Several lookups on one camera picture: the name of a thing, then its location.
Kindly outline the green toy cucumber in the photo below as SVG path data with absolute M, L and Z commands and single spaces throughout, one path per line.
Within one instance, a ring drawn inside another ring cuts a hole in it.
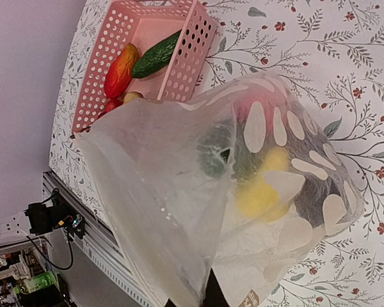
M 148 49 L 132 69 L 132 77 L 142 79 L 164 68 L 170 63 L 181 30 L 168 36 Z

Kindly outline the purple toy eggplant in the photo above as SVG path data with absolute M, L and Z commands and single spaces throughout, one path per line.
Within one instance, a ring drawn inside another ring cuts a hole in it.
M 285 178 L 284 188 L 287 198 L 294 203 L 297 214 L 306 219 L 313 228 L 324 224 L 323 203 L 331 195 L 345 197 L 344 183 L 350 183 L 348 177 L 321 180 L 315 175 L 289 173 Z

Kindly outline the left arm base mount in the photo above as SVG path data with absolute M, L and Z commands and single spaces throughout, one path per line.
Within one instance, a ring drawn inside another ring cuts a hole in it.
M 29 219 L 30 234 L 45 235 L 57 229 L 66 229 L 72 237 L 84 237 L 85 220 L 54 188 L 50 197 L 40 203 L 31 203 L 24 211 Z

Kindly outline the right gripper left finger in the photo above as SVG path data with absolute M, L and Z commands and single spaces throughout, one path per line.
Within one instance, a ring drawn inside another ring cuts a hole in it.
M 177 307 L 170 299 L 166 302 L 164 307 Z

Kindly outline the pink plastic basket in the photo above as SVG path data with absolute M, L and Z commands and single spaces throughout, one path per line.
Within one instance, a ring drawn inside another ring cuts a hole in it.
M 113 1 L 95 41 L 72 132 L 128 92 L 185 102 L 193 94 L 217 24 L 199 1 Z

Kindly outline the clear dotted zip bag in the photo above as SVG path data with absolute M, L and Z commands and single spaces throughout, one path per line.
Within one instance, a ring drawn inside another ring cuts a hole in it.
M 280 90 L 285 106 L 266 121 L 255 102 L 245 122 L 234 103 L 249 88 Z M 261 157 L 274 147 L 289 154 L 287 171 L 267 171 L 263 178 L 276 189 L 287 213 L 272 223 L 244 217 L 236 203 L 240 181 L 232 166 L 219 179 L 207 176 L 198 161 L 198 139 L 219 122 L 244 125 L 244 142 Z M 232 254 L 232 267 L 255 270 L 280 262 L 297 264 L 320 241 L 350 227 L 364 210 L 344 163 L 328 137 L 286 83 L 265 72 L 239 77 L 187 102 L 137 99 L 77 133 L 97 198 L 138 285 L 154 306 L 170 299 L 176 306 L 201 306 L 211 269 L 230 306 L 239 281 L 231 272 L 216 272 L 217 258 L 233 238 L 253 233 L 264 256 L 249 261 L 246 252 Z M 346 198 L 329 195 L 323 203 L 324 224 L 313 228 L 286 196 L 289 173 L 321 180 L 348 177 Z

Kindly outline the green toy vegetable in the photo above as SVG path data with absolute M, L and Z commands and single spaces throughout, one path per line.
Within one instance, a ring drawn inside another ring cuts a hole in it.
M 203 172 L 215 179 L 232 166 L 232 178 L 240 182 L 251 179 L 260 169 L 260 153 L 251 153 L 244 142 L 244 125 L 225 120 L 215 124 L 198 139 L 198 161 Z

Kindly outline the yellow toy pear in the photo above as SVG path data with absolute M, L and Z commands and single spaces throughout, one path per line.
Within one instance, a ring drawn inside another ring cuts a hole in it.
M 244 217 L 272 223 L 284 216 L 289 206 L 281 202 L 275 188 L 266 182 L 267 171 L 287 171 L 289 154 L 282 147 L 268 150 L 262 157 L 259 170 L 246 182 L 239 184 L 236 193 L 237 207 Z

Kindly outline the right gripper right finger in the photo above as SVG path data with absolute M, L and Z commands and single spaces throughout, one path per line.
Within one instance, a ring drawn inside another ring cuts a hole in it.
M 207 287 L 205 290 L 205 298 L 202 303 L 202 307 L 229 307 L 225 296 L 220 288 L 218 280 L 211 269 Z

